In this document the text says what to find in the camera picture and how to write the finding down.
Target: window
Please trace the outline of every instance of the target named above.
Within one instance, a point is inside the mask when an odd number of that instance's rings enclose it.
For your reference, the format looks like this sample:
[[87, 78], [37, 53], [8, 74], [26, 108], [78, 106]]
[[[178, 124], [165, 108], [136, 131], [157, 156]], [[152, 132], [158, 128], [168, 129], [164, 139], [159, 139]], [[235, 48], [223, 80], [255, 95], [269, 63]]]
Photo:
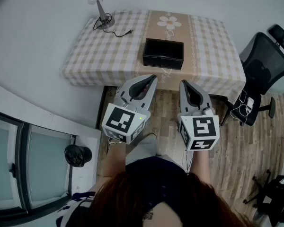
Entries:
[[64, 149], [73, 136], [0, 114], [0, 225], [47, 215], [71, 198]]

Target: floor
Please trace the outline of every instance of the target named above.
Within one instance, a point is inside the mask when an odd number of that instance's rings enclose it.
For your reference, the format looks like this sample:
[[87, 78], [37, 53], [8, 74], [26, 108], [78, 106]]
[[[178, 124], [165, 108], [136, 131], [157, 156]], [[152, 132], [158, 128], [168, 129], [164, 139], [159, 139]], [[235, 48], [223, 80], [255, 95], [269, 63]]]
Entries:
[[[108, 92], [103, 108], [113, 101], [114, 91]], [[268, 112], [260, 112], [254, 126], [240, 126], [233, 118], [228, 118], [221, 127], [220, 141], [210, 150], [211, 182], [232, 209], [253, 218], [255, 209], [252, 203], [243, 204], [245, 198], [257, 193], [252, 181], [255, 175], [264, 183], [266, 170], [272, 171], [272, 177], [281, 173], [284, 157], [284, 94], [269, 94], [262, 97], [261, 105], [269, 104], [270, 97], [275, 98], [276, 111], [273, 119]], [[158, 136], [158, 153], [167, 154], [178, 164], [186, 168], [186, 151], [181, 136], [177, 132], [178, 92], [157, 90], [150, 106], [151, 118], [141, 134], [150, 132]], [[220, 120], [226, 112], [225, 106], [212, 100]], [[97, 177], [101, 176], [102, 162], [106, 157], [107, 137], [101, 137]]]

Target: window frame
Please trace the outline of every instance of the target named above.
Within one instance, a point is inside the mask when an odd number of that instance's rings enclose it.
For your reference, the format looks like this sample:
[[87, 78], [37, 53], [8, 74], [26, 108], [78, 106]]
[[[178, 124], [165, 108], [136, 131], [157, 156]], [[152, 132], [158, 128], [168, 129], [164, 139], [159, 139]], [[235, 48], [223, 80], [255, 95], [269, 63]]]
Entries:
[[33, 125], [27, 122], [14, 119], [2, 113], [0, 113], [0, 120], [16, 125], [18, 127], [15, 145], [14, 164], [16, 167], [18, 195], [21, 203], [21, 207], [0, 210], [0, 226], [14, 226], [24, 224], [35, 219], [41, 218], [45, 215], [48, 215], [54, 211], [57, 211], [68, 201], [71, 200], [72, 166], [70, 166], [69, 168], [67, 195], [40, 207], [34, 209], [31, 208], [31, 202], [28, 191], [29, 187], [27, 177], [27, 155], [29, 147], [29, 137]]

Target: person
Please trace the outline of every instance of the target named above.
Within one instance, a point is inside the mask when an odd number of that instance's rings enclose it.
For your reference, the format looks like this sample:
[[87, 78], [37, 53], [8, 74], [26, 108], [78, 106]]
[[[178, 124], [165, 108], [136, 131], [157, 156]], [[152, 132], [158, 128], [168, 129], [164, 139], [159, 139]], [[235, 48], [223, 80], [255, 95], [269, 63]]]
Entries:
[[154, 134], [126, 157], [125, 147], [109, 147], [102, 177], [59, 210], [58, 227], [253, 226], [210, 185], [208, 151], [194, 152], [187, 174], [168, 156], [156, 156]]

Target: office chair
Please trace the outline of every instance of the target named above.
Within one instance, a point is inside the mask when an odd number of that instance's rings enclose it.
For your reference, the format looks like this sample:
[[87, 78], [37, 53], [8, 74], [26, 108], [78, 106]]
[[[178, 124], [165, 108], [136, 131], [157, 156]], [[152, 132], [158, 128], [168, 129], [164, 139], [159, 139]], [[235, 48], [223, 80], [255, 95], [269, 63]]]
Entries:
[[284, 223], [284, 175], [279, 175], [269, 182], [271, 172], [267, 170], [267, 173], [268, 177], [263, 187], [255, 176], [252, 178], [259, 188], [259, 193], [248, 201], [244, 199], [243, 203], [248, 204], [256, 199], [257, 203], [253, 204], [253, 208], [257, 208], [260, 214], [267, 214], [272, 226], [275, 226], [278, 222]]
[[[284, 43], [284, 36], [281, 33], [284, 30], [280, 26], [274, 26], [271, 31], [272, 36], [276, 37], [277, 42], [274, 43], [267, 35], [262, 32], [257, 33], [251, 52], [245, 62], [242, 62], [243, 69], [246, 76], [246, 84], [243, 90], [246, 92], [245, 101], [241, 103], [240, 97], [233, 105], [227, 99], [220, 99], [228, 107], [227, 113], [220, 124], [224, 125], [226, 119], [230, 115], [234, 115], [241, 122], [253, 125], [257, 114], [260, 111], [268, 110], [269, 117], [273, 118], [275, 114], [275, 100], [272, 97], [270, 104], [260, 107], [261, 95], [264, 95], [270, 87], [284, 76], [284, 54], [279, 46]], [[246, 117], [246, 104], [248, 97], [254, 100], [254, 104], [250, 114]]]

